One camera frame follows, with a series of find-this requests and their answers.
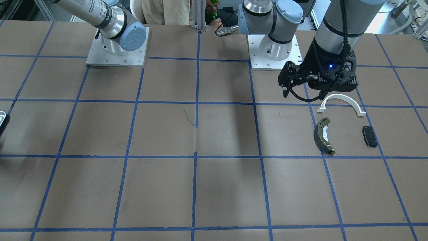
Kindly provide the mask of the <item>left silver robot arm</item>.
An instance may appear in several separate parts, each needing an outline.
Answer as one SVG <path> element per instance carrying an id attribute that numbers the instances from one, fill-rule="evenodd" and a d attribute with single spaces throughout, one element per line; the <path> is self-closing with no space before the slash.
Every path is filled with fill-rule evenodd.
<path id="1" fill-rule="evenodd" d="M 358 86 L 353 48 L 384 5 L 383 0 L 332 0 L 301 64 L 287 61 L 278 76 L 287 96 L 308 83 L 320 95 Z M 237 9 L 241 34 L 262 34 L 260 50 L 274 61 L 288 56 L 304 11 L 293 0 L 245 0 Z"/>

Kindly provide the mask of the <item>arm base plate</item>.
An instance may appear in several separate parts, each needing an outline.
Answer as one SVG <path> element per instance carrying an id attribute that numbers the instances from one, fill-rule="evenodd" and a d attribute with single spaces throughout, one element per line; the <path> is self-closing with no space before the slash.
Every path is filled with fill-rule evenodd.
<path id="1" fill-rule="evenodd" d="M 145 27 L 146 40 L 134 51 L 125 51 L 119 44 L 96 33 L 97 39 L 92 41 L 86 64 L 97 67 L 144 67 L 148 45 L 149 30 Z"/>
<path id="2" fill-rule="evenodd" d="M 265 35 L 247 36 L 250 62 L 253 70 L 280 71 L 287 61 L 296 65 L 303 62 L 297 37 L 290 43 L 281 45 L 272 42 Z"/>

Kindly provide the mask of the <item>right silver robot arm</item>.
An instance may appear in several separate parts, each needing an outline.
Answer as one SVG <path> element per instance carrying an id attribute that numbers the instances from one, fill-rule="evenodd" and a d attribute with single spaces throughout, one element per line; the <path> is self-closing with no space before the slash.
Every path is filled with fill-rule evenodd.
<path id="1" fill-rule="evenodd" d="M 49 0 L 100 30 L 125 51 L 135 51 L 145 40 L 147 30 L 127 9 L 103 0 Z"/>

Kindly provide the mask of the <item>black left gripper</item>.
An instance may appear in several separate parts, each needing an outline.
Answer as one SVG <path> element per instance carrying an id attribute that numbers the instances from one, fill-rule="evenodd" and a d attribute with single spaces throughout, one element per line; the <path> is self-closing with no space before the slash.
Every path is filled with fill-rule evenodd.
<path id="1" fill-rule="evenodd" d="M 356 57 L 354 51 L 350 51 L 344 59 L 344 70 L 342 70 L 332 91 L 351 92 L 356 89 L 359 82 L 356 78 L 355 69 Z M 309 87 L 316 90 L 328 90 L 340 70 L 340 55 L 325 51 L 313 40 L 304 61 L 301 63 L 301 73 L 314 76 L 313 78 L 309 77 Z"/>

